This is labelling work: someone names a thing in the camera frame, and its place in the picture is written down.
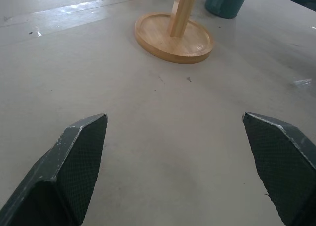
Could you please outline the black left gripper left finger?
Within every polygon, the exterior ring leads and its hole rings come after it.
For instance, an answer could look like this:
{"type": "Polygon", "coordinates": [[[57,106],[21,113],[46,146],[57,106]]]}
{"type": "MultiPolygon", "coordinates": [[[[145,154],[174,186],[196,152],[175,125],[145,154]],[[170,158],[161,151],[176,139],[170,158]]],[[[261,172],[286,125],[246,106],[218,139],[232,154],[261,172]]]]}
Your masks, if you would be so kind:
{"type": "Polygon", "coordinates": [[[81,226],[98,178],[108,118],[67,126],[0,209],[0,226],[81,226]]]}

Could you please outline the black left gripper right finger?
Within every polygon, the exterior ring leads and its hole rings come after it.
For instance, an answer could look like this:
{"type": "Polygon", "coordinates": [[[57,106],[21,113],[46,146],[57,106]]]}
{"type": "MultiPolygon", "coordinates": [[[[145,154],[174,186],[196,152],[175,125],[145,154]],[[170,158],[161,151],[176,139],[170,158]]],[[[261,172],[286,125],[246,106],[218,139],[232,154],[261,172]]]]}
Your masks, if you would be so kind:
{"type": "Polygon", "coordinates": [[[256,113],[242,118],[257,173],[286,226],[316,226],[316,145],[298,127],[256,113]]]}

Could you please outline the wooden stand with round base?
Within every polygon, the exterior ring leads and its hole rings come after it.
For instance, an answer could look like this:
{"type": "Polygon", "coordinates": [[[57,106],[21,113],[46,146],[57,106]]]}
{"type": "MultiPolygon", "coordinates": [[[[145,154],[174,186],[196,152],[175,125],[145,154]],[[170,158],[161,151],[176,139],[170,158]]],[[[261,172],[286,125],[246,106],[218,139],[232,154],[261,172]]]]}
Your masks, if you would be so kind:
{"type": "Polygon", "coordinates": [[[175,0],[171,13],[148,13],[135,23],[138,44],[152,55],[173,63],[206,60],[214,47],[211,34],[189,19],[195,0],[175,0]]]}

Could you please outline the dark green cup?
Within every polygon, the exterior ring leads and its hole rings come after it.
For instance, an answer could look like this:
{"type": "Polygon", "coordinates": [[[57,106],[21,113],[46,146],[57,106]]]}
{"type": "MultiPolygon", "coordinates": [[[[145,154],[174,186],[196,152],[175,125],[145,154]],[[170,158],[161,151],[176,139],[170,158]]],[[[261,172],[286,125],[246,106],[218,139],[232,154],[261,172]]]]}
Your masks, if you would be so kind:
{"type": "Polygon", "coordinates": [[[237,16],[245,0],[206,0],[205,9],[221,18],[233,19],[237,16]]]}

